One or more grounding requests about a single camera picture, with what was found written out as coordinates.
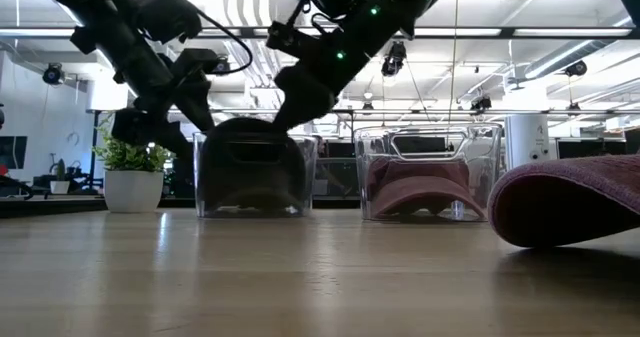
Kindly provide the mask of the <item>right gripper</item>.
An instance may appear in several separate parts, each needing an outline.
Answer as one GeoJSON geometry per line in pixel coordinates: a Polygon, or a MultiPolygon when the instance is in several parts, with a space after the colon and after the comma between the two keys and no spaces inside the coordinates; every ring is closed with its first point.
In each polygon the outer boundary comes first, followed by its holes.
{"type": "Polygon", "coordinates": [[[272,124],[278,131],[289,131],[329,113],[337,103],[336,95],[303,66],[283,68],[274,79],[285,99],[272,124]]]}

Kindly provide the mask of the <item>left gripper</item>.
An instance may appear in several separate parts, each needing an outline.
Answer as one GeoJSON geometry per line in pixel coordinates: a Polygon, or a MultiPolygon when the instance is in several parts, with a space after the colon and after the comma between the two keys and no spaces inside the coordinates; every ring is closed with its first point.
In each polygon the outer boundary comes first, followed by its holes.
{"type": "Polygon", "coordinates": [[[207,101],[210,82],[198,71],[188,77],[175,77],[170,59],[133,59],[130,87],[137,97],[131,108],[115,112],[112,136],[122,142],[147,146],[153,142],[178,158],[192,160],[192,145],[180,130],[179,122],[165,117],[176,107],[201,132],[214,127],[207,101]]]}

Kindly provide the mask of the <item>clear plastic bin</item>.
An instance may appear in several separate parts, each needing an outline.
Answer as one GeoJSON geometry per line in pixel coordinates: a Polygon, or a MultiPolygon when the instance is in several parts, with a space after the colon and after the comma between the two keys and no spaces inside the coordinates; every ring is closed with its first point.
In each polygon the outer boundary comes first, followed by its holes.
{"type": "Polygon", "coordinates": [[[479,222],[487,219],[489,194],[499,177],[502,128],[492,123],[367,127],[356,131],[356,164],[362,216],[384,222],[479,222]],[[378,159],[446,162],[464,161],[469,167],[469,187],[474,200],[484,207],[485,218],[455,201],[438,215],[426,209],[413,214],[372,217],[365,191],[366,175],[378,159]]]}
{"type": "Polygon", "coordinates": [[[312,208],[312,194],[317,161],[317,142],[314,138],[308,136],[289,137],[298,144],[306,164],[305,198],[301,201],[304,205],[302,210],[295,212],[292,208],[287,208],[284,210],[267,212],[253,208],[239,209],[237,207],[216,207],[215,205],[199,198],[197,196],[197,172],[199,168],[199,156],[206,136],[203,134],[196,134],[193,136],[193,174],[197,216],[200,218],[282,218],[305,215],[312,208]]]}

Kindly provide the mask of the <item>maroon cap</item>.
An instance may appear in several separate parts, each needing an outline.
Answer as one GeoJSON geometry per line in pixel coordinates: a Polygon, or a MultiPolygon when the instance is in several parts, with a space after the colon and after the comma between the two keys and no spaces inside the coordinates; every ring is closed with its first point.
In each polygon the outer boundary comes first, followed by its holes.
{"type": "Polygon", "coordinates": [[[488,203],[504,241],[547,248],[640,228],[640,154],[535,162],[504,174],[488,203]]]}
{"type": "Polygon", "coordinates": [[[469,167],[461,160],[446,162],[402,161],[378,158],[366,175],[365,191],[371,216],[413,214],[426,209],[438,215],[459,201],[485,218],[469,187],[469,167]]]}

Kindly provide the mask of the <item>green plant in white pot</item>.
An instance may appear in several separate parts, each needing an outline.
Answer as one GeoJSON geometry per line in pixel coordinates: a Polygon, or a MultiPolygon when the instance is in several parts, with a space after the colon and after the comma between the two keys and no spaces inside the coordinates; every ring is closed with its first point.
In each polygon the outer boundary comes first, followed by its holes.
{"type": "Polygon", "coordinates": [[[103,195],[110,212],[152,213],[161,200],[165,163],[172,153],[155,143],[131,145],[111,135],[113,117],[96,128],[103,144],[93,152],[104,165],[103,195]]]}

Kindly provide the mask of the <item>small cactus in pot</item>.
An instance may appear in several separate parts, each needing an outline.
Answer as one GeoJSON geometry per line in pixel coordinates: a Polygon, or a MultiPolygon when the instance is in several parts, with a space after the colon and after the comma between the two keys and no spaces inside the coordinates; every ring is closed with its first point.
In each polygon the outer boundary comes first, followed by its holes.
{"type": "Polygon", "coordinates": [[[51,193],[66,194],[70,183],[66,177],[66,164],[63,159],[59,159],[52,166],[52,172],[55,174],[55,179],[50,182],[51,193]]]}

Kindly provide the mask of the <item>dark monitor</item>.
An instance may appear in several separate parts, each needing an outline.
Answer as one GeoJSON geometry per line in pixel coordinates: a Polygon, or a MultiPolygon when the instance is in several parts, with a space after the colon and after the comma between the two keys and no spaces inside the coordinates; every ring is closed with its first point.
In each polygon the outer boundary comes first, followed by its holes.
{"type": "Polygon", "coordinates": [[[0,165],[7,169],[23,169],[28,138],[26,136],[0,136],[0,165]]]}

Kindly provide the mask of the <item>white round column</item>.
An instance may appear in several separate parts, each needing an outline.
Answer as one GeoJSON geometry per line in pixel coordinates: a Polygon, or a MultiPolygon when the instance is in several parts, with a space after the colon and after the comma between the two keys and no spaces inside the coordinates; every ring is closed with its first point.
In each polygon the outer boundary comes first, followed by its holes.
{"type": "Polygon", "coordinates": [[[505,120],[507,169],[550,159],[545,114],[516,114],[505,120]]]}

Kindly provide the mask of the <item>black overhead light bar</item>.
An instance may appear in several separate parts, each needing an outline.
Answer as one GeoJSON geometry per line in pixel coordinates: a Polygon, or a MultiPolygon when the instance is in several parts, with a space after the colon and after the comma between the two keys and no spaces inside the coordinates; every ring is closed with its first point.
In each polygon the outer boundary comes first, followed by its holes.
{"type": "MultiPolygon", "coordinates": [[[[69,39],[73,28],[0,27],[0,38],[69,39]]],[[[417,27],[416,39],[640,40],[638,27],[417,27]]]]}

